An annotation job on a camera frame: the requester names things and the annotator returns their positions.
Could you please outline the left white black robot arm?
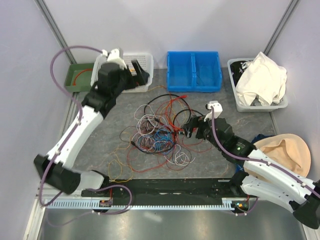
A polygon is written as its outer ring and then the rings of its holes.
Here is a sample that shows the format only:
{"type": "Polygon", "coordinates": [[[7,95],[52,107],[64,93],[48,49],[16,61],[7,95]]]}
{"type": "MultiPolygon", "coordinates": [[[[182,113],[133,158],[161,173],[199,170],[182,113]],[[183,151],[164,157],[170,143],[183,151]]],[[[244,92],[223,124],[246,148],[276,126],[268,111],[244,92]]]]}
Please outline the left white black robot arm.
{"type": "Polygon", "coordinates": [[[38,154],[33,160],[42,184],[67,195],[80,189],[92,189],[99,197],[109,193],[109,178],[106,175],[95,170],[79,172],[72,168],[84,143],[116,105],[117,97],[123,91],[147,84],[149,73],[136,59],[131,61],[131,65],[135,74],[128,65],[121,68],[119,63],[113,61],[94,65],[93,84],[72,124],[46,155],[38,154]]]}

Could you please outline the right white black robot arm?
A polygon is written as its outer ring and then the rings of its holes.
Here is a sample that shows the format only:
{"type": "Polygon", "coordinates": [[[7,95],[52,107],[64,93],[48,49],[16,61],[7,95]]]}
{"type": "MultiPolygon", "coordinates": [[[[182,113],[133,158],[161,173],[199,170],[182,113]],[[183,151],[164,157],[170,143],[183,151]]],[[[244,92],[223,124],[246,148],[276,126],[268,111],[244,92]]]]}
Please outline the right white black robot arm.
{"type": "Polygon", "coordinates": [[[243,194],[262,198],[293,214],[303,225],[320,227],[320,183],[303,177],[272,160],[249,141],[234,134],[223,118],[192,116],[182,126],[187,138],[206,140],[222,156],[246,170],[231,178],[229,191],[235,197],[243,194]]]}

